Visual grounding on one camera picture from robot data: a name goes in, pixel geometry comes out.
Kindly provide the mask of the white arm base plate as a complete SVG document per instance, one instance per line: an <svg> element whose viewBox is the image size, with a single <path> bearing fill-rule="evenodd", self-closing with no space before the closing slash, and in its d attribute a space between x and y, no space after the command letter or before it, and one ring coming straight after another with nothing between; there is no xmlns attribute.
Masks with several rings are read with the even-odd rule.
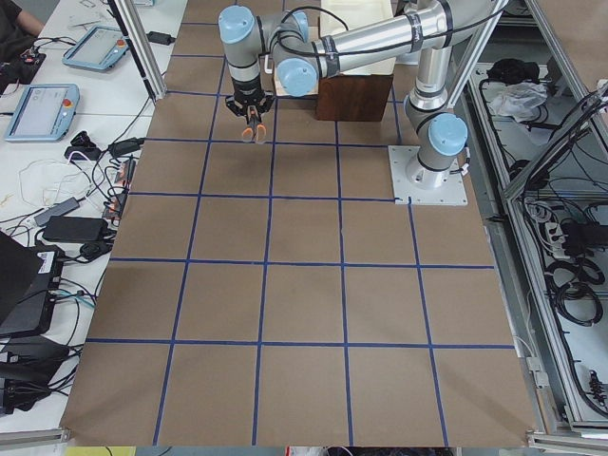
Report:
<svg viewBox="0 0 608 456"><path fill-rule="evenodd" d="M454 158L448 170L429 171L418 161L419 146L390 145L389 167L396 204L467 206L464 178Z"/></svg>

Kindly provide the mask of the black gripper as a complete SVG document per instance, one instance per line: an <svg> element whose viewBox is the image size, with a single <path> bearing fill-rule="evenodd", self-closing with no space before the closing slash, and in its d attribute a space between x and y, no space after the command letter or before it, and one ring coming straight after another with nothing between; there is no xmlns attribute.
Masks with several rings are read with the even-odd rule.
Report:
<svg viewBox="0 0 608 456"><path fill-rule="evenodd" d="M238 117L245 117L249 129L263 125L261 115L268 112L274 101L273 91L262 88L260 80L232 81L234 94L225 98L227 108Z"/></svg>

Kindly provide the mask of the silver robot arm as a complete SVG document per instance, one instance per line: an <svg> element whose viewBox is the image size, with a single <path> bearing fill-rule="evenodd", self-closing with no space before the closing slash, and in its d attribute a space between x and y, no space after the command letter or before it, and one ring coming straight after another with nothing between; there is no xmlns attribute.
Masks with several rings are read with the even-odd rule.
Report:
<svg viewBox="0 0 608 456"><path fill-rule="evenodd" d="M408 161L406 175L418 188L438 188L447 181L468 137L465 122L447 112L452 48L498 18L503 9L498 1L420 1L415 9L393 18L313 41L301 9L256 16L244 6L229 6L218 16L234 88L226 106L245 119L244 141L260 141L266 134L262 116L275 98L261 85L260 56L273 58L278 79L289 95L303 97L322 78L416 53L417 76L405 109L420 147Z"/></svg>

